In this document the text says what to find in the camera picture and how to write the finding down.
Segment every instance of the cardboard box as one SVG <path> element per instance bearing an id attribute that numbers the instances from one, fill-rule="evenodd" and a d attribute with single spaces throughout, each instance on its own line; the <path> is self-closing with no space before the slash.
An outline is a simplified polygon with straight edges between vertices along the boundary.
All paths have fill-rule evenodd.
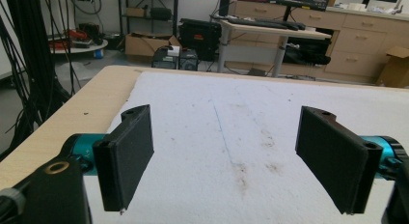
<path id="1" fill-rule="evenodd" d="M 386 52 L 391 56 L 376 85 L 404 88 L 409 86 L 409 49 L 395 46 Z"/>
<path id="2" fill-rule="evenodd" d="M 145 10 L 139 8 L 126 8 L 127 16 L 145 17 Z"/>
<path id="3" fill-rule="evenodd" d="M 125 54 L 129 61 L 151 62 L 154 52 L 167 45 L 181 47 L 173 35 L 131 33 L 125 37 Z"/>

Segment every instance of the drawer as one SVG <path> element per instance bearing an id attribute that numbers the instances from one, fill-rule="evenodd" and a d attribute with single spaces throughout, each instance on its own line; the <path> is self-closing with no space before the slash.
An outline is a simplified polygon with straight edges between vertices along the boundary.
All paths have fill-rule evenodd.
<path id="1" fill-rule="evenodd" d="M 283 16 L 286 11 L 285 6 L 237 1 L 234 14 L 239 17 L 268 17 L 277 18 Z"/>
<path id="2" fill-rule="evenodd" d="M 345 20 L 345 14 L 341 13 L 296 9 L 291 14 L 295 21 L 302 22 L 307 26 L 332 30 L 340 30 Z"/>
<path id="3" fill-rule="evenodd" d="M 378 52 L 386 36 L 386 33 L 342 28 L 334 50 L 375 54 Z"/>
<path id="4" fill-rule="evenodd" d="M 396 34 L 396 35 L 391 35 L 389 34 L 384 42 L 382 43 L 382 46 L 379 48 L 378 53 L 379 54 L 386 54 L 386 51 L 391 49 L 394 46 L 403 46 L 403 47 L 409 47 L 409 36 L 405 35 L 409 31 L 401 34 Z"/>
<path id="5" fill-rule="evenodd" d="M 388 57 L 334 51 L 325 71 L 367 77 L 378 77 Z"/>
<path id="6" fill-rule="evenodd" d="M 388 32 L 395 29 L 396 20 L 367 15 L 348 14 L 343 27 Z"/>
<path id="7" fill-rule="evenodd" d="M 394 20 L 394 24 L 389 26 L 389 35 L 406 35 L 409 33 L 409 21 Z"/>

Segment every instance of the table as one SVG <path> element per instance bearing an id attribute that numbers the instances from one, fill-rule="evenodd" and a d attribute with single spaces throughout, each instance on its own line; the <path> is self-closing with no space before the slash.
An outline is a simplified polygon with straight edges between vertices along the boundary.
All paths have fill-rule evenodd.
<path id="1" fill-rule="evenodd" d="M 83 52 L 92 52 L 96 50 L 100 50 L 108 45 L 107 40 L 103 40 L 102 44 L 97 45 L 97 44 L 91 44 L 89 48 L 72 48 L 71 53 L 83 53 Z M 51 53 L 56 53 L 56 54 L 66 54 L 67 52 L 64 49 L 56 49 L 55 52 L 51 49 Z"/>
<path id="2" fill-rule="evenodd" d="M 258 63 L 274 62 L 272 76 L 277 77 L 281 70 L 281 65 L 286 53 L 286 43 L 289 37 L 317 40 L 331 38 L 330 35 L 309 30 L 292 31 L 287 29 L 273 29 L 249 25 L 239 25 L 229 23 L 226 20 L 220 20 L 220 24 L 222 25 L 222 38 L 219 45 L 219 61 L 217 65 L 218 72 L 221 72 L 222 68 L 225 65 L 225 61 L 227 60 Z M 278 35 L 280 36 L 278 48 L 274 49 L 258 46 L 229 45 L 232 31 L 249 34 Z"/>
<path id="3" fill-rule="evenodd" d="M 73 133 L 106 133 L 118 113 L 146 103 L 155 154 L 122 216 L 102 210 L 96 177 L 85 177 L 95 223 L 380 223 L 393 183 L 375 181 L 366 214 L 340 215 L 295 154 L 301 105 L 409 151 L 407 90 L 112 66 L 0 163 L 0 188 L 56 155 Z"/>

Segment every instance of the stain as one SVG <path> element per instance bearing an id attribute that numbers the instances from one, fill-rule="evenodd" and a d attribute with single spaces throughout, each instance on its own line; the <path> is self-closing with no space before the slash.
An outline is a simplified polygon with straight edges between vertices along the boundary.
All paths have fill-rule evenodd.
<path id="1" fill-rule="evenodd" d="M 238 108 L 243 108 L 243 107 L 246 107 L 246 105 L 243 105 L 243 104 L 236 104 L 236 105 L 235 105 L 235 107 L 238 107 Z"/>
<path id="2" fill-rule="evenodd" d="M 273 136 L 268 130 L 262 129 L 261 135 L 263 140 L 263 142 L 261 143 L 262 146 L 266 148 L 273 148 L 276 145 L 276 143 L 274 143 Z"/>
<path id="3" fill-rule="evenodd" d="M 269 163 L 265 164 L 265 167 L 272 173 L 272 174 L 279 174 L 281 175 L 281 166 L 274 164 L 274 163 Z"/>
<path id="4" fill-rule="evenodd" d="M 265 148 L 273 148 L 275 146 L 274 142 L 264 142 L 261 144 Z"/>
<path id="5" fill-rule="evenodd" d="M 238 183 L 239 191 L 241 195 L 246 194 L 246 190 L 248 188 L 248 183 L 247 183 L 247 167 L 245 164 L 235 164 L 233 165 L 234 167 L 234 172 L 236 175 L 236 181 Z"/>

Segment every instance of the wooden cabinet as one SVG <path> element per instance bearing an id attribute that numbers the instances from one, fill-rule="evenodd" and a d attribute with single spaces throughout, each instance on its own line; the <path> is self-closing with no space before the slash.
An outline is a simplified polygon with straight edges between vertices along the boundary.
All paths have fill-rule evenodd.
<path id="1" fill-rule="evenodd" d="M 285 12 L 284 6 L 239 1 L 232 14 L 239 17 L 279 18 Z M 327 56 L 331 62 L 327 66 L 307 67 L 283 64 L 282 74 L 300 74 L 317 78 L 349 81 L 355 83 L 376 82 L 389 57 L 386 51 L 395 45 L 409 46 L 409 22 L 403 17 L 386 14 L 372 14 L 330 8 L 326 12 L 295 9 L 291 17 L 313 28 L 334 31 Z M 269 36 L 253 37 L 256 45 L 277 42 Z M 245 68 L 269 70 L 272 66 L 254 63 Z"/>

